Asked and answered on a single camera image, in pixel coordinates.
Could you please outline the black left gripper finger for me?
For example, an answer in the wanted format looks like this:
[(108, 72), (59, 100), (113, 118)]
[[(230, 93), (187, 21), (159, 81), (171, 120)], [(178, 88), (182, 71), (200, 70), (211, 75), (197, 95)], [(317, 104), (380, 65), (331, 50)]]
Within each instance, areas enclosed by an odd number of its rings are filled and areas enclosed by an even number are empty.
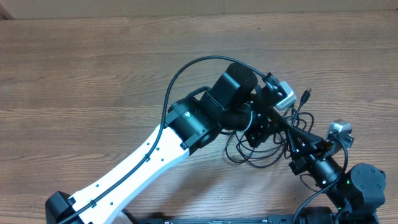
[(301, 158), (303, 156), (303, 131), (301, 129), (285, 129), (285, 133), (292, 158)]
[(276, 128), (276, 132), (284, 131), (290, 137), (290, 140), (305, 143), (306, 145), (317, 145), (324, 141), (320, 136), (290, 125), (275, 109), (269, 111), (269, 118), (272, 121), (272, 125)]

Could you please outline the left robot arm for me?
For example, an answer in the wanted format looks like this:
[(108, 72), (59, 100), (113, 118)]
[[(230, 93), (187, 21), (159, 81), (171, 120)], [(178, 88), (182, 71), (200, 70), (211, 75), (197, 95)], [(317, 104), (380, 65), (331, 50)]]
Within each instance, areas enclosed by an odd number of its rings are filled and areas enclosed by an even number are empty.
[(296, 102), (286, 82), (231, 62), (213, 87), (204, 86), (166, 105), (158, 127), (132, 154), (86, 188), (56, 192), (45, 203), (47, 223), (111, 223), (156, 178), (217, 138), (242, 132), (251, 147), (295, 128), (280, 112)]

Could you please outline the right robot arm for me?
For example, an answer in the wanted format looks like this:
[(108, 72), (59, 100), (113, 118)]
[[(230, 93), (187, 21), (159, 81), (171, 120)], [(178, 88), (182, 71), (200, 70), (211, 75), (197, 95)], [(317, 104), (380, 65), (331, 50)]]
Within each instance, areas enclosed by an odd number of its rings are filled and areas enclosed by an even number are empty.
[(365, 163), (347, 168), (353, 140), (351, 130), (331, 130), (326, 138), (301, 129), (288, 132), (292, 172), (307, 172), (319, 187), (299, 206), (292, 223), (378, 223), (386, 175)]

